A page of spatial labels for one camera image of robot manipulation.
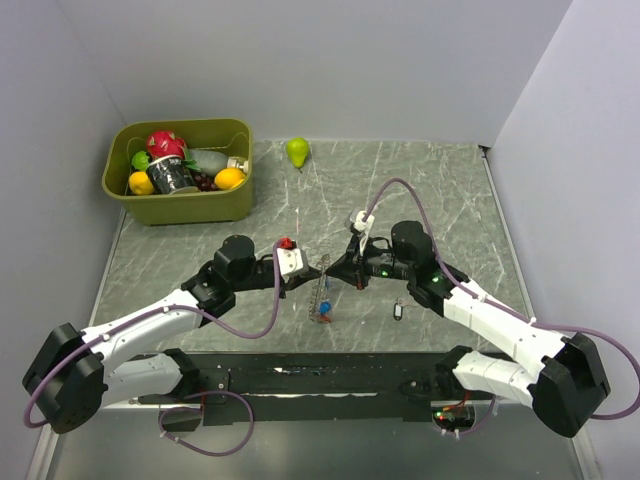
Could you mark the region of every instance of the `lemon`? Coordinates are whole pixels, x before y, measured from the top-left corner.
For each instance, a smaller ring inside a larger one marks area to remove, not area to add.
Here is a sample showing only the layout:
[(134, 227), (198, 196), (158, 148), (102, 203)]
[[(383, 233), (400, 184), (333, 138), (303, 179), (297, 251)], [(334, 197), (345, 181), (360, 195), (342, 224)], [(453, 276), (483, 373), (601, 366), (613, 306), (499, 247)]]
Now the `lemon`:
[(136, 195), (151, 195), (155, 192), (149, 175), (144, 172), (132, 173), (129, 177), (129, 188)]
[(240, 185), (245, 177), (239, 168), (225, 168), (216, 175), (214, 182), (220, 190), (230, 190)]

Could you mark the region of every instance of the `green plastic basket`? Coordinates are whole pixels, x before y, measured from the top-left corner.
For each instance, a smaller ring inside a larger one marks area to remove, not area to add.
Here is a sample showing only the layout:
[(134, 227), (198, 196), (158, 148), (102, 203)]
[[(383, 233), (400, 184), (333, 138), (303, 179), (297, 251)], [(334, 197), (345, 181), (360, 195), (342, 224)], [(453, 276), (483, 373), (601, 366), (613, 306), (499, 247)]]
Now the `green plastic basket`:
[[(246, 158), (249, 162), (246, 178), (236, 188), (217, 192), (130, 194), (131, 156), (139, 150), (146, 150), (145, 141), (156, 130), (174, 131), (189, 148), (213, 149), (230, 157)], [(253, 205), (252, 144), (251, 128), (233, 118), (134, 123), (122, 129), (111, 144), (102, 188), (144, 225), (241, 220), (249, 215)]]

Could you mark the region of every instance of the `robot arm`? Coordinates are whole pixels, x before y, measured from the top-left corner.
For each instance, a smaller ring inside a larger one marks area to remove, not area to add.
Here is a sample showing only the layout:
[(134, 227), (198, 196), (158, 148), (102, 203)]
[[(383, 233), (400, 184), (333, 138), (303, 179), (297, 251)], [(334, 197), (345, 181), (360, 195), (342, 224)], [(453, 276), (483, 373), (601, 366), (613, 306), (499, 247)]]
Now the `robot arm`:
[(47, 381), (36, 404), (56, 433), (69, 432), (114, 402), (149, 394), (177, 400), (193, 393), (198, 369), (178, 349), (132, 360), (161, 340), (209, 323), (202, 311), (220, 317), (235, 306), (235, 292), (273, 288), (274, 261), (280, 296), (320, 273), (309, 268), (304, 251), (283, 239), (276, 259), (256, 259), (248, 237), (225, 240), (213, 260), (165, 298), (113, 322), (80, 332), (70, 324), (51, 332), (23, 379), (33, 395), (45, 377), (76, 350), (84, 350)]
[[(569, 338), (535, 328), (489, 305), (487, 299), (497, 301), (463, 272), (445, 264), (454, 283), (442, 270), (432, 239), (419, 222), (395, 224), (388, 241), (369, 237), (372, 217), (364, 220), (364, 213), (354, 212), (347, 221), (353, 236), (327, 275), (359, 289), (371, 277), (407, 281), (418, 304), (473, 330), (513, 360), (456, 347), (440, 362), (441, 390), (447, 394), (480, 390), (509, 398), (532, 408), (556, 433), (574, 436), (610, 392), (594, 342), (582, 334)], [(381, 241), (387, 248), (380, 246)]]
[[(449, 265), (448, 272), (441, 269), (432, 239), (419, 222), (394, 225), (391, 241), (370, 238), (372, 223), (364, 212), (352, 215), (351, 241), (326, 275), (358, 289), (366, 288), (371, 277), (406, 281), (418, 304), (470, 328), (513, 360), (454, 348), (436, 367), (443, 396), (456, 398), (465, 390), (493, 393), (532, 408), (560, 435), (574, 436), (610, 391), (595, 344), (581, 334), (568, 338), (534, 328), (487, 304), (491, 297), (467, 275)], [(25, 375), (24, 387), (30, 394), (42, 390), (36, 403), (57, 433), (77, 428), (113, 402), (149, 394), (184, 399), (196, 390), (199, 374), (186, 354), (169, 350), (151, 359), (131, 359), (160, 340), (208, 323), (202, 311), (215, 318), (224, 315), (235, 306), (235, 292), (273, 288), (276, 268), (281, 296), (320, 277), (290, 240), (274, 253), (277, 258), (256, 259), (248, 237), (229, 237), (213, 260), (153, 305), (81, 332), (69, 324), (58, 327)], [(52, 376), (71, 352), (82, 348)]]

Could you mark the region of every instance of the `black metal base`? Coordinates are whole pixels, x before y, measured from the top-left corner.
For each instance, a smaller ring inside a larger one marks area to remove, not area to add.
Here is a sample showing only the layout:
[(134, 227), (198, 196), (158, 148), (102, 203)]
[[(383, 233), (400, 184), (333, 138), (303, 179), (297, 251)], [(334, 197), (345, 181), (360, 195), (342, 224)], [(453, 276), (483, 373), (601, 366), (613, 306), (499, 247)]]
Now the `black metal base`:
[[(507, 358), (501, 354), (496, 358)], [(197, 391), (229, 390), (247, 398), (256, 421), (401, 418), (432, 421), (431, 402), (455, 403), (464, 392), (442, 392), (436, 365), (443, 353), (201, 353), (189, 354), (200, 370)], [(488, 400), (473, 392), (472, 400)], [(158, 395), (144, 404), (176, 403)], [(247, 421), (245, 407), (233, 398), (205, 399), (203, 424)], [(181, 431), (181, 422), (167, 423)]]

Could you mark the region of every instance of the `gray marble surface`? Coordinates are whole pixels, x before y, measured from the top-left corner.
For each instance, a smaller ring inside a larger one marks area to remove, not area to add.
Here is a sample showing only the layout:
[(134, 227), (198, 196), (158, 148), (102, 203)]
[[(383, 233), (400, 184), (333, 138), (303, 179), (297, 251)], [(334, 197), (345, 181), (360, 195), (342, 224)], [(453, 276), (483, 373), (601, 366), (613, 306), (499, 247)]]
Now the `gray marble surface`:
[[(473, 277), (498, 299), (524, 310), (506, 234), (474, 145), (424, 142), (311, 143), (312, 159), (298, 172), (284, 143), (261, 141), (254, 149), (255, 208), (235, 223), (145, 227), (126, 218), (95, 324), (119, 318), (178, 287), (209, 260), (232, 234), (250, 236), (258, 255), (283, 236), (299, 241), (310, 263), (324, 253), (337, 259), (349, 240), (343, 222), (354, 207), (364, 208), (391, 177), (417, 190), (433, 224), (445, 260)], [(389, 236), (399, 220), (419, 219), (410, 195), (394, 185), (375, 210), (373, 234)], [(364, 291), (334, 280), (330, 286), (332, 323), (308, 320), (311, 285), (287, 295), (278, 321), (259, 340), (237, 338), (215, 325), (168, 339), (159, 350), (185, 351), (447, 351), (456, 345), (493, 350), (466, 328), (419, 307), (402, 321), (392, 318), (397, 298), (411, 300), (400, 281), (373, 279)], [(239, 293), (224, 320), (247, 332), (269, 320), (271, 291)]]

